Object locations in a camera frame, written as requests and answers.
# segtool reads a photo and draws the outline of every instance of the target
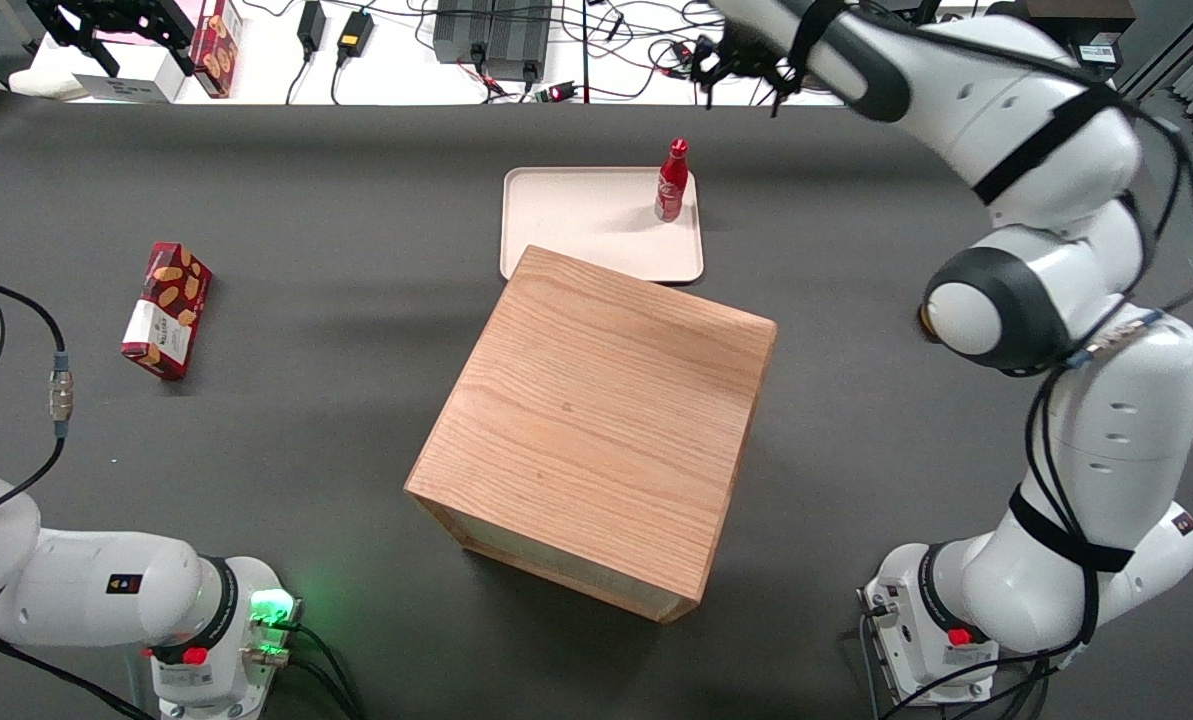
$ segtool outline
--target white tray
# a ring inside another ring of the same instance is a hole
[[[673,223],[654,213],[657,168],[517,168],[503,179],[499,272],[511,278],[528,246],[651,283],[701,277],[693,173]]]

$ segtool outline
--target wood grain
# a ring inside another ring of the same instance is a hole
[[[771,319],[530,247],[404,489],[692,607],[774,336]]]

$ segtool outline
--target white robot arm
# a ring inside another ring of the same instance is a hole
[[[0,354],[2,345],[0,314]],[[56,428],[70,415],[70,375],[66,389]],[[0,498],[12,489],[0,479]],[[286,643],[284,629],[266,623],[293,613],[276,573],[252,557],[198,555],[147,533],[44,529],[25,494],[0,505],[0,644],[136,644],[167,716],[256,716]]]
[[[989,368],[1061,370],[1030,433],[1061,486],[1038,465],[1044,483],[1030,471],[997,529],[898,547],[860,591],[900,706],[983,700],[999,647],[1071,650],[1193,569],[1193,520],[1173,502],[1193,437],[1193,331],[1126,300],[1154,253],[1123,194],[1139,143],[1108,91],[954,46],[1075,67],[1015,18],[913,31],[842,0],[710,1],[727,26],[696,54],[705,91],[737,73],[791,94],[801,76],[783,76],[785,56],[857,113],[923,142],[984,203],[994,231],[926,288],[929,334]],[[1063,527],[1056,491],[1082,538]]]

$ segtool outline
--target green indicator light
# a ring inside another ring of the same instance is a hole
[[[259,623],[285,623],[293,615],[293,596],[280,588],[249,596],[249,620]]]

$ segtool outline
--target red cookie box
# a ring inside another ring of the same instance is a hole
[[[231,0],[206,0],[192,37],[194,77],[209,97],[229,97],[240,52],[240,14]]]
[[[157,242],[147,261],[143,296],[120,341],[120,354],[166,381],[188,373],[194,334],[214,273],[177,242]]]

